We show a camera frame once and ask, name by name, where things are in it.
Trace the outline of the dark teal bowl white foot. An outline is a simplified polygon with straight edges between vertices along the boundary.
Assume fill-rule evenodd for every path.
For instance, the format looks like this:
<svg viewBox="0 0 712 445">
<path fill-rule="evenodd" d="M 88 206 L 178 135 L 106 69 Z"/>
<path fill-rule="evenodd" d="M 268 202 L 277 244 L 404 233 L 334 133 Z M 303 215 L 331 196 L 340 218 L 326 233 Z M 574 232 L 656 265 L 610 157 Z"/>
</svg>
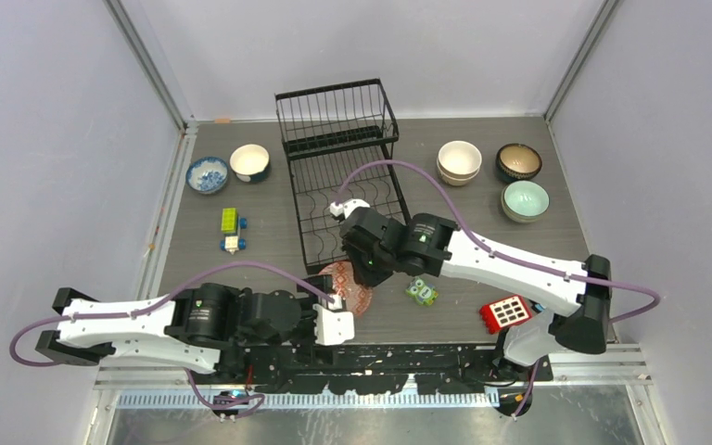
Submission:
<svg viewBox="0 0 712 445">
<path fill-rule="evenodd" d="M 269 177 L 271 157 L 265 147 L 247 144 L 240 146 L 231 154 L 230 167 L 238 180 L 256 184 Z"/>
</svg>

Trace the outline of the brown rimmed bowl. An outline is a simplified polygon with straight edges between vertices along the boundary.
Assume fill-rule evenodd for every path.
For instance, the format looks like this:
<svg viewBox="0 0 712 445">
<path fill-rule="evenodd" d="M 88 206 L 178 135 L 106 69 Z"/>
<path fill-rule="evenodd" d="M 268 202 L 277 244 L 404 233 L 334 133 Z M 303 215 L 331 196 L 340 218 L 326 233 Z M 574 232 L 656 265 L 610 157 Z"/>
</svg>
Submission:
<svg viewBox="0 0 712 445">
<path fill-rule="evenodd" d="M 543 167 L 540 154 L 533 147 L 523 144 L 502 146 L 496 154 L 495 163 L 501 163 L 517 181 L 533 179 Z"/>
</svg>

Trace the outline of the green owl block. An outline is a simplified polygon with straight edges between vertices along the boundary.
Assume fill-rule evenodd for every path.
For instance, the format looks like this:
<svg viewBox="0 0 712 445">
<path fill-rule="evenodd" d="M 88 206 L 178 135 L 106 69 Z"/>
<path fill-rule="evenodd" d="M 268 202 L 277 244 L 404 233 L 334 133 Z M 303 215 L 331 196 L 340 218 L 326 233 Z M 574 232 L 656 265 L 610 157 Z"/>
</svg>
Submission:
<svg viewBox="0 0 712 445">
<path fill-rule="evenodd" d="M 421 277 L 415 277 L 406 287 L 405 293 L 422 306 L 432 305 L 439 296 L 438 291 Z"/>
</svg>

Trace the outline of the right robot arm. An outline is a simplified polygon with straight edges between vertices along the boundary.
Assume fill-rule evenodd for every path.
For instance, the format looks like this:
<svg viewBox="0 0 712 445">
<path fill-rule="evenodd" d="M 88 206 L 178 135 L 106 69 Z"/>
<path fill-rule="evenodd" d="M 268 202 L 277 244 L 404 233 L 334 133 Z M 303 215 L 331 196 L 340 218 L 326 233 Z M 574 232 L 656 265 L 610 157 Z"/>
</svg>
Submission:
<svg viewBox="0 0 712 445">
<path fill-rule="evenodd" d="M 404 224 L 360 200 L 333 204 L 329 211 L 363 286 L 378 286 L 394 273 L 427 274 L 497 287 L 541 304 L 542 313 L 501 333 L 501 349 L 491 357 L 500 378 L 516 380 L 559 350 L 605 352 L 611 294 L 595 281 L 607 278 L 608 260 L 562 261 L 505 245 L 485 249 L 486 238 L 467 234 L 452 220 L 419 213 Z"/>
</svg>

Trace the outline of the mint green bowl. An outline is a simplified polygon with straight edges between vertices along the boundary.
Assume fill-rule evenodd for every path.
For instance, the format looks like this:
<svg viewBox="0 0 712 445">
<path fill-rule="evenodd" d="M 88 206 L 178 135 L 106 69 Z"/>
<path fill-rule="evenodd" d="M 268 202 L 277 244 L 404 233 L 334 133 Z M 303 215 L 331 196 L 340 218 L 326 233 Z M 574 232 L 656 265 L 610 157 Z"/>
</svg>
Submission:
<svg viewBox="0 0 712 445">
<path fill-rule="evenodd" d="M 540 185 L 530 181 L 508 184 L 501 193 L 504 214 L 516 223 L 534 223 L 550 206 L 550 197 Z"/>
</svg>

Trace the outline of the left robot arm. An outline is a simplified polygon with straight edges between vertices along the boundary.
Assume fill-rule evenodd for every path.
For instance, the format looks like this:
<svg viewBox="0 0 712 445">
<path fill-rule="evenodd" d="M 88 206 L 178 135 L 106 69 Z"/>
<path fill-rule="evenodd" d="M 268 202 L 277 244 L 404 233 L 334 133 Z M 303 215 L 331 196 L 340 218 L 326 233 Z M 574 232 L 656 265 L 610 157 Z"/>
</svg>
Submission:
<svg viewBox="0 0 712 445">
<path fill-rule="evenodd" d="M 36 351 L 55 363 L 96 366 L 106 358 L 182 367 L 239 382 L 258 346 L 330 347 L 353 339 L 354 319 L 340 296 L 321 302 L 286 290 L 207 283 L 165 302 L 100 302 L 61 288 L 54 302 L 63 321 L 45 330 Z"/>
</svg>

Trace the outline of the cream bowl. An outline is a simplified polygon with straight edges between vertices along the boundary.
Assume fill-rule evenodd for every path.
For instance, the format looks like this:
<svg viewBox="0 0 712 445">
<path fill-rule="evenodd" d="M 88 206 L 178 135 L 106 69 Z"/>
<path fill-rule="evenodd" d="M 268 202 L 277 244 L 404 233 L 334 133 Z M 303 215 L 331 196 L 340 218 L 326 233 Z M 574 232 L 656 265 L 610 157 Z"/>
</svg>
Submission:
<svg viewBox="0 0 712 445">
<path fill-rule="evenodd" d="M 449 176 L 449 175 L 448 175 L 447 173 L 445 173 L 445 172 L 439 172 L 439 179 L 440 179 L 444 184 L 447 184 L 447 185 L 450 185 L 450 186 L 456 186 L 456 187 L 465 186 L 465 185 L 467 185 L 467 184 L 472 183 L 473 180 L 474 180 L 477 176 L 478 176 L 478 172 L 475 172 L 474 174 L 472 174 L 472 175 L 470 175 L 470 176 L 468 176 L 468 177 L 465 177 L 465 178 L 453 177 L 453 176 Z"/>
<path fill-rule="evenodd" d="M 482 161 L 480 150 L 465 141 L 450 141 L 444 144 L 437 154 L 439 171 L 457 179 L 470 178 L 477 174 Z"/>
</svg>

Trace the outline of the blue white patterned bowl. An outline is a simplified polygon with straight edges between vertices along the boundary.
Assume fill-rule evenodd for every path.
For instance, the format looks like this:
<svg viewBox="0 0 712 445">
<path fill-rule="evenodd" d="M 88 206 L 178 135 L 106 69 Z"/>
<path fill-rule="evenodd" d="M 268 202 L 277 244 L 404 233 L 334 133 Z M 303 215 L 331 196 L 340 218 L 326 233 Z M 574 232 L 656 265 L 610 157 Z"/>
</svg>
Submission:
<svg viewBox="0 0 712 445">
<path fill-rule="evenodd" d="M 189 165 L 185 182 L 201 195 L 214 195 L 225 187 L 228 177 L 227 163 L 221 158 L 208 156 L 194 160 Z"/>
</svg>

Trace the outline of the black wire dish rack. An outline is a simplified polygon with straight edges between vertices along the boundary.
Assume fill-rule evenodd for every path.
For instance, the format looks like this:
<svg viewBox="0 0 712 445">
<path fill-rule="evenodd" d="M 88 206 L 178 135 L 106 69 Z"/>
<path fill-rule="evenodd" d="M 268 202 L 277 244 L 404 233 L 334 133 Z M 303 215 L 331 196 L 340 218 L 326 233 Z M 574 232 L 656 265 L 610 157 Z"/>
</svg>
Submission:
<svg viewBox="0 0 712 445">
<path fill-rule="evenodd" d="M 346 258 L 329 211 L 340 188 L 403 223 L 410 218 L 392 159 L 399 126 L 378 78 L 275 95 L 307 273 Z"/>
</svg>

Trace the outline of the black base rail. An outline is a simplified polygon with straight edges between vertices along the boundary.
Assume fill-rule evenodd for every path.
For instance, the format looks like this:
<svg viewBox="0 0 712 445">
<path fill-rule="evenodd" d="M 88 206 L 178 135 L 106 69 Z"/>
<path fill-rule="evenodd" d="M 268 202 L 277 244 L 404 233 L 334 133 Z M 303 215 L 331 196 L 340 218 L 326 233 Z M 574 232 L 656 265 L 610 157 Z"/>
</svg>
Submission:
<svg viewBox="0 0 712 445">
<path fill-rule="evenodd" d="M 224 372 L 228 383 L 269 393 L 336 395 L 397 394 L 411 382 L 421 395 L 470 394 L 524 386 L 530 376 L 490 343 L 255 346 Z"/>
</svg>

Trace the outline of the red grid block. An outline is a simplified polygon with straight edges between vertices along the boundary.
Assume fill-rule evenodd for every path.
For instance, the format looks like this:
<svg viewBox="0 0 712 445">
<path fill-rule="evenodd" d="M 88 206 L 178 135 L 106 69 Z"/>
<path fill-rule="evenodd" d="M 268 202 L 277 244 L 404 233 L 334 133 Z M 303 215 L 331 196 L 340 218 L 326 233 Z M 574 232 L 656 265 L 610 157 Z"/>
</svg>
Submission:
<svg viewBox="0 0 712 445">
<path fill-rule="evenodd" d="M 485 304 L 478 313 L 490 335 L 497 335 L 504 328 L 522 324 L 533 317 L 532 310 L 518 295 Z"/>
</svg>

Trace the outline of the yellow blue toy block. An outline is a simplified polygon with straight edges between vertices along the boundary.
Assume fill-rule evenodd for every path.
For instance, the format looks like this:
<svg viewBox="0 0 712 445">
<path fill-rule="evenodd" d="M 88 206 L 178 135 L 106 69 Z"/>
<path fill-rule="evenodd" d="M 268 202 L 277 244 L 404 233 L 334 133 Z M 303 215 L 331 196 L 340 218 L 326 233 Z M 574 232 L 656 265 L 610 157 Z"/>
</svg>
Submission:
<svg viewBox="0 0 712 445">
<path fill-rule="evenodd" d="M 246 240 L 241 232 L 248 227 L 248 220 L 241 216 L 236 208 L 222 210 L 220 249 L 231 254 L 246 248 Z"/>
</svg>

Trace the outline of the red patterned bowl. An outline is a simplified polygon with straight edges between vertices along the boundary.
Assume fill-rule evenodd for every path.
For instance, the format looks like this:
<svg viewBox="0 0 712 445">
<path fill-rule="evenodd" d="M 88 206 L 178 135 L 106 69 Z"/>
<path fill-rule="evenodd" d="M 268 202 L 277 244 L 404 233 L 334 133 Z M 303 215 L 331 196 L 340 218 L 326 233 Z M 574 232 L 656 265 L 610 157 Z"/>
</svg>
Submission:
<svg viewBox="0 0 712 445">
<path fill-rule="evenodd" d="M 331 276 L 332 288 L 342 298 L 345 308 L 355 317 L 359 318 L 367 312 L 374 290 L 356 283 L 354 270 L 349 261 L 330 263 L 318 274 Z"/>
</svg>

